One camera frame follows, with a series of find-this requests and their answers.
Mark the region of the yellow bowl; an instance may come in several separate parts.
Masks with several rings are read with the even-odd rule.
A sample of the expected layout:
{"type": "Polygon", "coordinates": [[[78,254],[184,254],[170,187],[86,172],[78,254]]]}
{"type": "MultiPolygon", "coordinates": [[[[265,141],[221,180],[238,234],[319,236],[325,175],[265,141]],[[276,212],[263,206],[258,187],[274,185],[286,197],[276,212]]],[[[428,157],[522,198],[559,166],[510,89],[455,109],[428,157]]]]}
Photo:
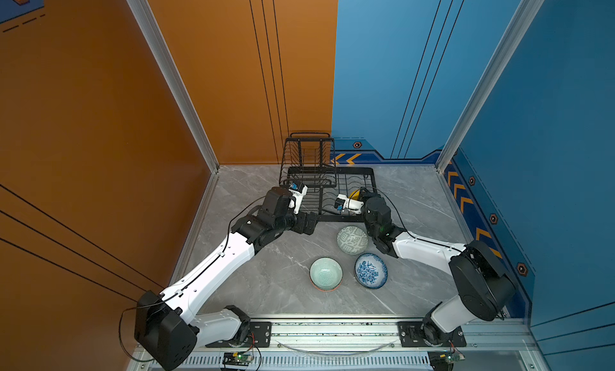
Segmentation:
{"type": "Polygon", "coordinates": [[[359,190],[359,189],[357,189],[356,191],[354,191],[354,192],[353,192],[353,193],[349,196],[349,198],[350,198],[351,200],[355,200],[355,201],[357,201],[357,200],[359,199],[359,197],[360,197],[360,190],[359,190]]]}

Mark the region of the grey-green patterned bowl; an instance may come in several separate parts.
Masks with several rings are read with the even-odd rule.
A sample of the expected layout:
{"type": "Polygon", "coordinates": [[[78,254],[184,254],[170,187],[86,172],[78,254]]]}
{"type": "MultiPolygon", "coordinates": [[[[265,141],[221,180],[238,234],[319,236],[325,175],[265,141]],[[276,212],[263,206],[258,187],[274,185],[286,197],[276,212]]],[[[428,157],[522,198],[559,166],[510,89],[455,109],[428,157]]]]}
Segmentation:
{"type": "Polygon", "coordinates": [[[360,255],[367,250],[368,235],[362,228],[351,225],[339,231],[336,243],[343,253],[360,255]]]}

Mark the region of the mint green bowl red rim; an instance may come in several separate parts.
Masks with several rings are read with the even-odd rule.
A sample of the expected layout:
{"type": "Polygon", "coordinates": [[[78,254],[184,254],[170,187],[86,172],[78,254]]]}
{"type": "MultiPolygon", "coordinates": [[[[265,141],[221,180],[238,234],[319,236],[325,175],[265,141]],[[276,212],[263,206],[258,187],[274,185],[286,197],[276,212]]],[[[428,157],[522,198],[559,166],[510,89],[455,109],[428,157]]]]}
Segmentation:
{"type": "Polygon", "coordinates": [[[329,257],[315,260],[310,268],[310,279],[317,289],[329,292],[336,289],[343,280],[340,264],[329,257]]]}

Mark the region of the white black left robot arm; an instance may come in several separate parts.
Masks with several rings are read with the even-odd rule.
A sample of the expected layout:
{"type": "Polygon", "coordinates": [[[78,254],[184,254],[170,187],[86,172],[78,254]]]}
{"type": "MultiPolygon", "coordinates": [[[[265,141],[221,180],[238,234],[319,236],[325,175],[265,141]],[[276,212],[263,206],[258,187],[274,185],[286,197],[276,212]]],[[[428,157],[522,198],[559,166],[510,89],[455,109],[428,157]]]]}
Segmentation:
{"type": "Polygon", "coordinates": [[[262,204],[248,206],[233,220],[227,236],[189,274],[161,293],[145,292],[136,303],[135,340],[165,370],[178,368],[194,349],[248,341],[251,319],[235,305],[200,314],[216,289],[239,267],[286,231],[311,235],[318,216],[301,209],[308,187],[293,182],[273,187],[262,204]]]}

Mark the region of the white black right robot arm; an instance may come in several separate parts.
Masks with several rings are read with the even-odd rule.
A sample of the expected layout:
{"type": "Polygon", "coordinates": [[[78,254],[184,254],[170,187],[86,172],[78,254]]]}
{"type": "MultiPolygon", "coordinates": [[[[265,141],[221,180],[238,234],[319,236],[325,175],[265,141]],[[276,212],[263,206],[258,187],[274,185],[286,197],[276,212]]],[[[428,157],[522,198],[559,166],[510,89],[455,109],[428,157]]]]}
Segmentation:
{"type": "Polygon", "coordinates": [[[418,236],[393,222],[392,206],[381,193],[361,188],[353,199],[360,203],[367,235],[382,254],[419,262],[453,278],[457,295],[437,304],[421,322],[429,345],[445,344],[470,321],[493,321],[517,293],[515,276],[484,242],[461,244],[418,236]]]}

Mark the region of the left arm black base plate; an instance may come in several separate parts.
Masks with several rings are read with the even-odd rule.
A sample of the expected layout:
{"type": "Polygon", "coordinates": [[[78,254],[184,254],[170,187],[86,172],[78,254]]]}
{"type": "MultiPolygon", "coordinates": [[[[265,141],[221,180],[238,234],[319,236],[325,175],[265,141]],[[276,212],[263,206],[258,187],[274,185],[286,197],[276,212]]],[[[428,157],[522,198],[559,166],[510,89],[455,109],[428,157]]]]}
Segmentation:
{"type": "Polygon", "coordinates": [[[241,342],[218,341],[206,345],[207,348],[241,348],[247,349],[255,344],[259,349],[268,348],[272,339],[272,323],[270,321],[252,321],[248,334],[241,342]]]}

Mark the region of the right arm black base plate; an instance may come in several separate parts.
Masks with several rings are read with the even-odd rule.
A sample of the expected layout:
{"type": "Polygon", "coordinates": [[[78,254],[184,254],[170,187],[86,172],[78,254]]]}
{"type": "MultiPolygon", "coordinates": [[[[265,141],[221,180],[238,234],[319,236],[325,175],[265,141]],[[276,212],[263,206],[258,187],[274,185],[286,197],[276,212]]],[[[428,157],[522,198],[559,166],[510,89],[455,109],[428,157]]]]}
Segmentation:
{"type": "Polygon", "coordinates": [[[467,341],[461,327],[457,327],[453,332],[445,334],[438,339],[437,344],[431,343],[424,335],[422,323],[419,321],[400,321],[397,322],[398,336],[404,348],[418,347],[448,347],[453,345],[456,348],[464,348],[467,341]]]}

